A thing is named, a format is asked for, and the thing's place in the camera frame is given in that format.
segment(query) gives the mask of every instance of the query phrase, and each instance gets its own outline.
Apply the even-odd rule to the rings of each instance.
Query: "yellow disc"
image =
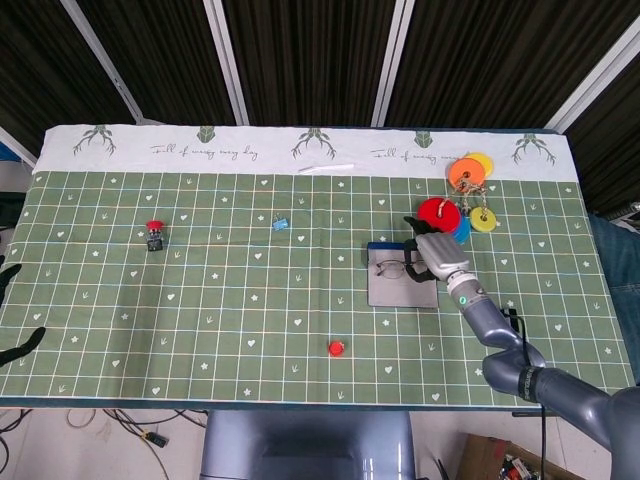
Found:
[[[491,161],[491,157],[485,155],[484,153],[467,153],[465,157],[473,158],[476,162],[480,163],[480,165],[482,165],[482,168],[484,168],[485,177],[488,177],[493,172],[493,162]]]
[[[482,207],[471,210],[469,215],[471,226],[478,232],[487,233],[496,228],[496,216],[488,208],[483,212]]]

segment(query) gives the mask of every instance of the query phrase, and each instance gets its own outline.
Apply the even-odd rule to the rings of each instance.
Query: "table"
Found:
[[[402,217],[469,151],[495,162],[499,225],[464,246],[480,281],[550,365],[631,385],[563,136],[77,125],[47,133],[9,248],[0,348],[48,330],[0,372],[0,402],[531,408],[486,385],[490,349],[444,285],[437,310],[367,305],[366,243],[410,238]]]

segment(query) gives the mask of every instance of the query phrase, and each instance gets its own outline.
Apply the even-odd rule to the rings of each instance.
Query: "green grid mat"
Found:
[[[614,392],[631,372],[576,183],[489,181],[499,226],[465,250],[549,364]],[[2,348],[47,333],[3,396],[528,406],[493,392],[480,345],[438,310],[367,305],[366,244],[442,179],[41,172],[8,263]],[[276,215],[290,228],[274,231]],[[148,253],[145,223],[167,225]],[[344,356],[327,344],[342,340]]]

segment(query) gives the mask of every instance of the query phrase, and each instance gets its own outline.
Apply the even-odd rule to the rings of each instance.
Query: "orange disc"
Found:
[[[449,183],[459,190],[458,182],[461,178],[466,179],[467,182],[482,185],[485,178],[484,167],[473,158],[460,158],[449,169]]]

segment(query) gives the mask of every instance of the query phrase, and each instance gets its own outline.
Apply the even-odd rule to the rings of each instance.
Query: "red disc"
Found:
[[[440,211],[440,204],[442,204],[443,201],[444,204]],[[422,202],[422,205],[420,205],[418,209],[417,217],[445,233],[454,232],[462,220],[458,207],[449,200],[445,201],[442,197],[432,197]]]
[[[342,342],[331,342],[329,344],[329,353],[332,357],[339,357],[344,353],[344,343]]]
[[[147,228],[149,230],[162,230],[162,227],[164,227],[164,223],[160,220],[149,220],[147,222]]]

